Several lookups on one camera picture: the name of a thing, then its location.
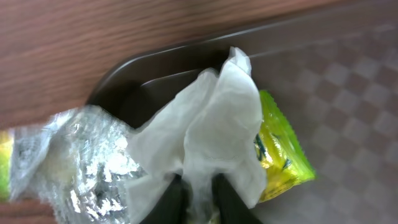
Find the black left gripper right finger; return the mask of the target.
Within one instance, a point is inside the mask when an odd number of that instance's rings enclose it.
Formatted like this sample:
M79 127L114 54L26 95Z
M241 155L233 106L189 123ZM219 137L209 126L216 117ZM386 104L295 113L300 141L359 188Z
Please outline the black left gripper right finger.
M213 201L220 211L220 224L262 224L223 174L213 177Z

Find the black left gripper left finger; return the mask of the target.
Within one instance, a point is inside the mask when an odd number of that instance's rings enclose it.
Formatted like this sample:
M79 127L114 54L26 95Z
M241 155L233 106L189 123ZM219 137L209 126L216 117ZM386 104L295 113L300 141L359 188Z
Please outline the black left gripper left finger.
M140 224L183 224L186 208L187 190L181 176L176 175Z

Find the white tissue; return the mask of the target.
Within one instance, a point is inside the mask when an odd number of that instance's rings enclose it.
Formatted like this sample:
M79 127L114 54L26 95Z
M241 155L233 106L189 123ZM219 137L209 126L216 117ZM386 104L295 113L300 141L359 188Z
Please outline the white tissue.
M146 172L126 185L130 221L143 221L172 174L180 174L190 186L188 211L200 223L213 214L211 178L218 173L224 173L245 206L253 208L267 181L254 147L261 123L261 100L250 60L233 47L220 72L202 71L129 135L127 152Z

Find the foil wrapper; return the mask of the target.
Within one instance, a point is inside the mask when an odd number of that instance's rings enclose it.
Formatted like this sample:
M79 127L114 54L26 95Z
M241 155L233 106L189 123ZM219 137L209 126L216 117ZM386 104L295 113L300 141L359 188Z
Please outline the foil wrapper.
M315 171L267 91L254 140L265 172L260 201L313 180ZM127 153L128 127L88 106L53 115L43 126L1 133L1 200L38 197L59 223L139 223L158 206L171 179L152 180Z

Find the brown plastic tray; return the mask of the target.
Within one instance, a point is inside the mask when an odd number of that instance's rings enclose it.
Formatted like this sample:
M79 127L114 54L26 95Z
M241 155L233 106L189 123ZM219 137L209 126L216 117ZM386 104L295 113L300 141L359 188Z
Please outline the brown plastic tray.
M120 63L88 99L139 127L237 46L315 167L258 205L264 223L397 224L397 1L358 1Z

